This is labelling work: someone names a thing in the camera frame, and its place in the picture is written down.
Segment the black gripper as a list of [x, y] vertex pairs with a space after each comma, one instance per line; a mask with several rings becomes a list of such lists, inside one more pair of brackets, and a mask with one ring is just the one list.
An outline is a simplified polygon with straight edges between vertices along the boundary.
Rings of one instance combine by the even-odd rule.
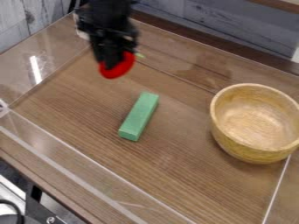
[[88, 0], [87, 6], [75, 8], [75, 23], [88, 42], [98, 62], [104, 60], [111, 70], [124, 60], [124, 51], [138, 46], [139, 30], [131, 22], [136, 0]]

